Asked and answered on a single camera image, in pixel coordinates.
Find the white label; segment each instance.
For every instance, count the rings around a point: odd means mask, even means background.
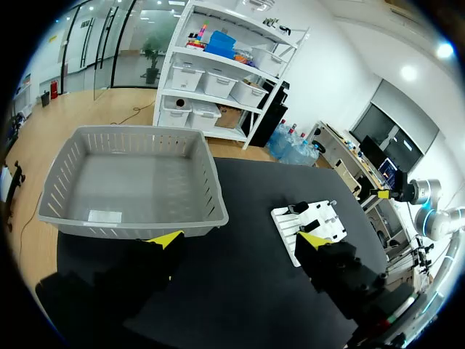
[[[112,211],[97,211],[91,209],[89,212],[89,222],[103,222],[103,223],[121,223],[123,212]]]

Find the plastic water bottle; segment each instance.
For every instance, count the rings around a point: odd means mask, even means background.
[[[284,151],[286,150],[286,147],[288,144],[292,144],[295,140],[294,138],[294,130],[296,129],[297,125],[294,124],[292,127],[289,129],[287,133],[285,133],[283,136],[280,136],[274,144],[271,145],[270,147],[270,153],[277,159],[281,159],[281,157],[284,155]]]
[[[310,154],[309,150],[308,142],[304,140],[301,144],[292,145],[279,162],[283,164],[304,165]]]
[[[307,166],[313,166],[313,164],[318,160],[320,156],[320,151],[316,145],[308,147],[308,157],[306,158],[305,164]]]
[[[287,164],[286,159],[287,159],[287,154],[291,151],[293,147],[298,147],[299,145],[302,144],[305,138],[305,133],[301,133],[300,137],[297,137],[294,135],[294,139],[288,144],[286,149],[284,149],[283,155],[281,156],[280,162],[283,164]]]
[[[272,144],[276,143],[278,138],[282,137],[287,132],[287,127],[285,125],[286,120],[282,119],[279,125],[276,126],[275,131],[273,131],[270,139],[268,140],[267,144],[265,145],[266,148],[270,149]]]

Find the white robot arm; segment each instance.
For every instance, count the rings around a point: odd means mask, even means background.
[[[409,202],[421,205],[415,216],[415,229],[420,236],[437,241],[465,227],[465,208],[437,209],[441,197],[439,180],[412,180],[408,188],[413,190],[413,198]]]
[[[395,188],[391,190],[373,190],[380,198],[393,198],[412,205],[421,205],[415,216],[415,229],[420,236],[437,241],[448,234],[465,228],[465,208],[437,208],[441,197],[439,180],[412,180],[407,182],[407,174],[397,171]]]

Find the white shelving unit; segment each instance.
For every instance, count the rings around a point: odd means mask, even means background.
[[[265,46],[270,51],[274,51],[278,45],[285,45],[286,50],[280,55],[281,57],[290,54],[288,57],[288,63],[283,69],[280,76],[271,76],[268,73],[260,71],[255,67],[239,63],[235,60],[230,60],[226,57],[219,55],[213,55],[212,53],[197,51],[194,49],[185,48],[187,43],[187,35],[190,32],[197,32],[205,20],[209,21],[209,26],[203,35],[203,39],[207,42],[213,31],[220,31],[223,28],[228,30],[228,35],[234,37],[236,41],[236,48],[251,48],[254,46]],[[160,82],[158,84],[158,93],[155,101],[155,111],[153,114],[153,125],[158,125],[160,118],[160,105],[163,96],[176,96],[182,98],[189,98],[192,100],[204,100],[206,102],[219,103],[228,105],[234,108],[241,109],[243,111],[249,111],[252,121],[257,116],[255,122],[250,123],[250,129],[248,136],[245,135],[240,125],[242,124],[244,117],[240,119],[240,124],[235,129],[227,129],[223,127],[214,127],[210,131],[203,131],[207,137],[216,137],[226,140],[237,140],[244,142],[243,149],[246,149],[250,143],[252,137],[255,134],[260,122],[266,114],[272,100],[276,96],[281,84],[283,83],[283,77],[292,60],[295,58],[296,53],[299,51],[302,43],[307,40],[309,36],[309,29],[305,31],[298,31],[303,33],[303,37],[298,42],[293,42],[290,36],[284,36],[278,33],[274,28],[270,28],[257,20],[246,17],[240,13],[234,12],[230,9],[211,4],[204,1],[189,1],[182,12],[181,18],[177,23],[171,38],[166,57],[163,62],[161,69]],[[247,105],[238,103],[234,98],[228,96],[228,98],[218,98],[210,95],[206,95],[203,92],[200,84],[194,92],[182,91],[171,88],[171,66],[177,57],[190,60],[194,60],[204,67],[210,67],[212,65],[221,68],[225,71],[233,72],[233,75],[239,78],[251,77],[259,82],[269,80],[275,84],[273,90],[268,95],[267,102],[264,104],[262,109],[252,108]],[[190,123],[187,122],[185,127],[191,127]]]

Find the black tabletop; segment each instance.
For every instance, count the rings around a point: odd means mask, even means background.
[[[171,283],[124,326],[177,348],[342,348],[355,323],[292,265],[270,212],[300,201],[337,200],[346,240],[365,265],[383,272],[384,251],[350,190],[331,169],[215,162],[228,224],[187,238]],[[94,272],[116,263],[125,244],[60,233],[58,273],[73,271],[92,284]]]

